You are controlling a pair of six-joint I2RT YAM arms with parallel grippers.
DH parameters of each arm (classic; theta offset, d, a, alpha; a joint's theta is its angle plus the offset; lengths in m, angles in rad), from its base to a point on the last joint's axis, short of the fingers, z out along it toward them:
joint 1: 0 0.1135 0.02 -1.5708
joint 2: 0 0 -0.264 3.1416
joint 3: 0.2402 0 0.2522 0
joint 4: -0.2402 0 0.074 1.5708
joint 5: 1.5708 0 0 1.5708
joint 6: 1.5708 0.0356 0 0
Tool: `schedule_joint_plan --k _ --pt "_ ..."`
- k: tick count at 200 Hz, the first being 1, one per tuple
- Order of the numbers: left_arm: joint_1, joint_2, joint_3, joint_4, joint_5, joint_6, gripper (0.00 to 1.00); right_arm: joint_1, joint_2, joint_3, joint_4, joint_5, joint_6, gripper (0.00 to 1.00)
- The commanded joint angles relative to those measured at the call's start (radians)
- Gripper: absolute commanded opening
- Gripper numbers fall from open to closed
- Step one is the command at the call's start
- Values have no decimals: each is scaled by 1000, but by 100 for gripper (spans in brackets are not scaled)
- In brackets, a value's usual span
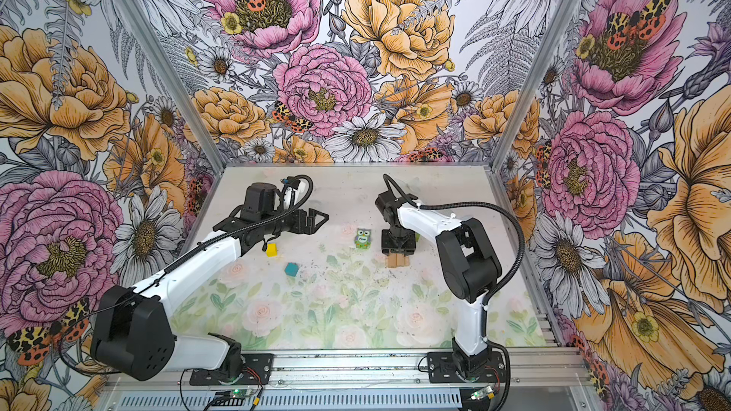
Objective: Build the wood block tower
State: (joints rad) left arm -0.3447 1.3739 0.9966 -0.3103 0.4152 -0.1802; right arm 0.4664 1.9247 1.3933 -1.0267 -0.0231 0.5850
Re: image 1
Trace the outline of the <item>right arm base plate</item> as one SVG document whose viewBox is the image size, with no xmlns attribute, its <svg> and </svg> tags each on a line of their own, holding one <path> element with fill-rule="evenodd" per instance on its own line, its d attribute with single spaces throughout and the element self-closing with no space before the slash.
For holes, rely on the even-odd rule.
<svg viewBox="0 0 731 411">
<path fill-rule="evenodd" d="M 495 349 L 485 350 L 474 356 L 466 356 L 461 351 L 428 352 L 426 368 L 432 384 L 505 384 L 508 381 L 504 356 Z"/>
</svg>

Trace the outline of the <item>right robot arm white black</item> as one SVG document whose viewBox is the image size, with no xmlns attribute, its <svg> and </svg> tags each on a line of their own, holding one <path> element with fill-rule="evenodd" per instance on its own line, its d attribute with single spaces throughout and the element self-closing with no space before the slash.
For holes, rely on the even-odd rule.
<svg viewBox="0 0 731 411">
<path fill-rule="evenodd" d="M 375 200 L 388 223 L 382 231 L 382 253 L 407 258 L 415 252 L 417 237 L 435 245 L 449 291 L 461 301 L 456 312 L 452 359 L 465 379 L 480 374 L 492 359 L 487 341 L 487 297 L 498 285 L 502 265 L 483 224 L 442 214 L 442 209 L 485 207 L 506 211 L 491 203 L 455 203 L 427 207 L 410 194 L 395 196 L 387 190 Z"/>
</svg>

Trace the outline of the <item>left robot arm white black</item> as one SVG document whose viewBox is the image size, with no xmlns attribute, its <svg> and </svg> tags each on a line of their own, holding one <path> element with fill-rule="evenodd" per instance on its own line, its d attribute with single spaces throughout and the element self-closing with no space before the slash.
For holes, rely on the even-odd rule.
<svg viewBox="0 0 731 411">
<path fill-rule="evenodd" d="M 316 233 L 329 215 L 303 208 L 313 189 L 308 175 L 289 176 L 281 186 L 254 183 L 243 204 L 191 250 L 131 287 L 106 291 L 95 313 L 91 359 L 139 381 L 168 371 L 206 371 L 217 381 L 238 380 L 245 371 L 239 342 L 213 333 L 176 334 L 171 318 L 199 287 L 256 245 L 268 245 L 283 233 Z"/>
</svg>

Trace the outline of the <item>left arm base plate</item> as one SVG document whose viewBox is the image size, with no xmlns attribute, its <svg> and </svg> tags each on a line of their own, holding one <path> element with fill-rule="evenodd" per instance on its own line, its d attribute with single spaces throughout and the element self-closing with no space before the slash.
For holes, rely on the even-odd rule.
<svg viewBox="0 0 731 411">
<path fill-rule="evenodd" d="M 225 363 L 216 370 L 194 369 L 191 386 L 267 386 L 275 356 L 270 353 L 242 354 L 232 365 Z"/>
</svg>

